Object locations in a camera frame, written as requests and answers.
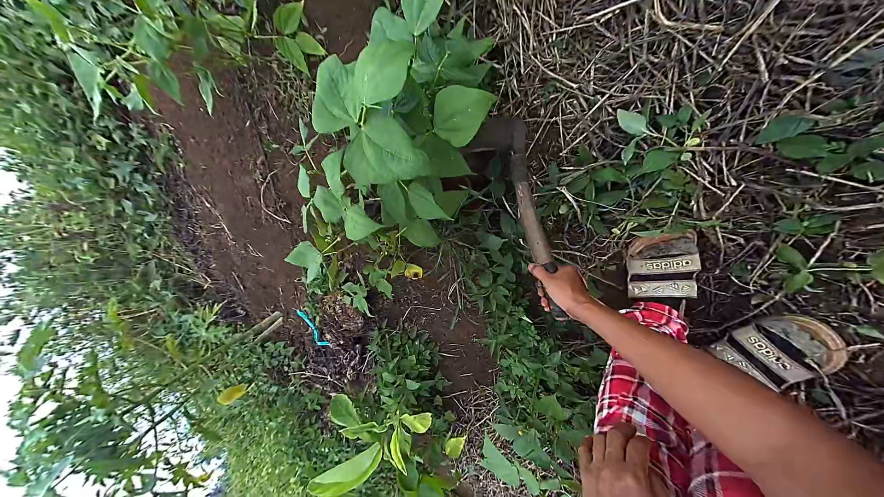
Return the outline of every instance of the adidas sandal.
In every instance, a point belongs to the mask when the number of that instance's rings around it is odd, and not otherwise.
[[[828,325],[809,317],[785,315],[765,317],[738,328],[707,349],[780,391],[840,370],[847,363],[846,347]]]
[[[694,232],[636,238],[626,252],[629,297],[697,298],[694,277],[700,269]]]

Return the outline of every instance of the soil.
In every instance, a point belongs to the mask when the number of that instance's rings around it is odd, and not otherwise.
[[[445,268],[441,265],[434,267],[433,255],[417,252],[410,262],[424,268],[423,278],[397,278],[393,299],[381,304],[378,315],[387,319],[387,325],[404,322],[430,333],[439,345],[439,370],[452,383],[449,395],[456,397],[476,386],[492,386],[496,366],[488,348],[476,342],[485,336],[483,317],[474,308],[458,310],[449,298],[457,277],[442,274]]]
[[[325,0],[306,3],[309,31],[321,39],[329,53],[345,63],[355,60],[367,43],[371,13],[380,4],[372,0]],[[263,4],[270,16],[276,5]],[[309,122],[309,103],[302,90],[312,80],[294,77],[290,66],[275,61],[272,48],[253,45],[253,60],[246,68],[215,68],[220,95],[213,115],[202,105],[197,81],[184,58],[173,69],[179,76],[181,106],[155,90],[156,110],[178,139],[184,158],[183,175],[170,181],[179,212],[176,234],[185,242],[206,285],[219,288],[225,298],[224,316],[255,321],[273,311],[286,317],[276,339],[289,342],[303,360],[308,381],[330,392],[364,385],[370,374],[370,330],[416,325],[439,344],[439,369],[452,382],[446,392],[449,409],[456,399],[476,386],[493,385],[493,360],[476,339],[484,337],[479,314],[455,312],[447,299],[450,276],[440,278],[432,263],[413,257],[427,269],[423,279],[398,277],[393,299],[369,295],[377,319],[366,319],[329,296],[319,303],[323,338],[331,347],[318,347],[312,331],[295,313],[305,307],[306,291],[301,268],[285,262],[289,251],[306,239],[301,230],[298,194],[298,160],[288,150],[302,143],[299,117]],[[315,74],[317,61],[310,61]],[[333,149],[331,137],[321,137],[311,150],[319,164]],[[285,383],[286,378],[279,378]]]

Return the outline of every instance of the human arm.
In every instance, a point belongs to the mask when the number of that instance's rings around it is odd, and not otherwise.
[[[862,448],[737,368],[592,298],[575,267],[530,270],[560,307],[632,363],[767,497],[872,497],[884,488],[884,465]]]

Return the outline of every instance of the red plaid fabric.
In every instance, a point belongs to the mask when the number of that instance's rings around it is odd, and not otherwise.
[[[688,326],[678,312],[638,302],[621,313],[652,330],[687,343]],[[616,351],[608,359],[596,407],[596,433],[630,423],[653,440],[652,467],[674,497],[759,497],[754,482],[648,385]]]

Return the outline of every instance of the dry grass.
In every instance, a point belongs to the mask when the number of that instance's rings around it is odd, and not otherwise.
[[[810,164],[752,144],[758,130],[784,111],[818,119],[815,133],[847,141],[868,136],[884,121],[882,65],[844,71],[867,50],[884,46],[884,6],[846,5],[494,0],[458,7],[476,20],[481,35],[498,42],[489,56],[499,72],[496,112],[528,123],[538,182],[550,163],[576,169],[578,145],[600,164],[617,160],[630,138],[617,125],[617,109],[663,114],[687,104],[709,112],[694,158],[679,165],[697,184],[679,215],[718,221],[701,230],[705,270],[690,316],[694,338],[714,340],[766,314],[791,312],[829,323],[850,344],[850,366],[794,395],[880,452],[884,348],[851,327],[882,323],[881,284],[820,273],[813,290],[785,294],[774,249],[787,242],[816,256],[817,264],[864,264],[884,247],[884,190],[849,176],[819,175]],[[644,146],[656,145],[648,140]],[[840,215],[838,233],[793,236],[771,228],[798,211]],[[630,238],[600,236],[574,217],[550,220],[547,228],[562,260],[602,279]],[[751,278],[733,276],[737,264],[747,264]]]

